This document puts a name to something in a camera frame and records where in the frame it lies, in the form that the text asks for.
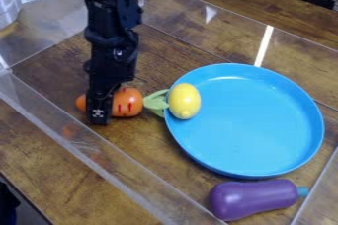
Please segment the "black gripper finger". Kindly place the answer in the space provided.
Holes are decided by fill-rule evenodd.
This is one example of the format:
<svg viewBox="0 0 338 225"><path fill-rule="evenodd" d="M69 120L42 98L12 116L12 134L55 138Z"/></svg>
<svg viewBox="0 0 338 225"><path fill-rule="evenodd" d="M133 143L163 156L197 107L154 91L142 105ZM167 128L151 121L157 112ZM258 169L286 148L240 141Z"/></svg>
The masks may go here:
<svg viewBox="0 0 338 225"><path fill-rule="evenodd" d="M94 125L107 125L113 114L113 95L86 94L86 116Z"/></svg>

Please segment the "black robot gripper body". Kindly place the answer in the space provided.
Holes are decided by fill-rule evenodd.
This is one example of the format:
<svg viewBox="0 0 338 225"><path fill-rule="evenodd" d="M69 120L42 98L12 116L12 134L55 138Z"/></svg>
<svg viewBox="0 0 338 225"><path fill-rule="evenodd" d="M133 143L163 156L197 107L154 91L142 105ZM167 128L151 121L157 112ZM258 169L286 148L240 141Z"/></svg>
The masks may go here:
<svg viewBox="0 0 338 225"><path fill-rule="evenodd" d="M85 38L91 43L91 59L87 66L90 92L97 96L106 96L122 83L134 80L139 35L127 31L105 38L93 29L86 29Z"/></svg>

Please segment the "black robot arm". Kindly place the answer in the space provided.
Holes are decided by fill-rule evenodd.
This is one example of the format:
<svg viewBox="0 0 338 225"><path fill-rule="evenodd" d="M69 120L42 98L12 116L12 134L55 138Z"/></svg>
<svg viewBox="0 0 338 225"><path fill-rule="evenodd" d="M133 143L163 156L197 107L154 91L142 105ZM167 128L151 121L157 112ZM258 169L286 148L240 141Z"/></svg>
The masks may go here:
<svg viewBox="0 0 338 225"><path fill-rule="evenodd" d="M86 116L93 124L106 125L114 92L135 77L139 34L134 28L143 23L143 8L139 0L85 0L85 4L85 38L91 43L91 59L83 65L90 78Z"/></svg>

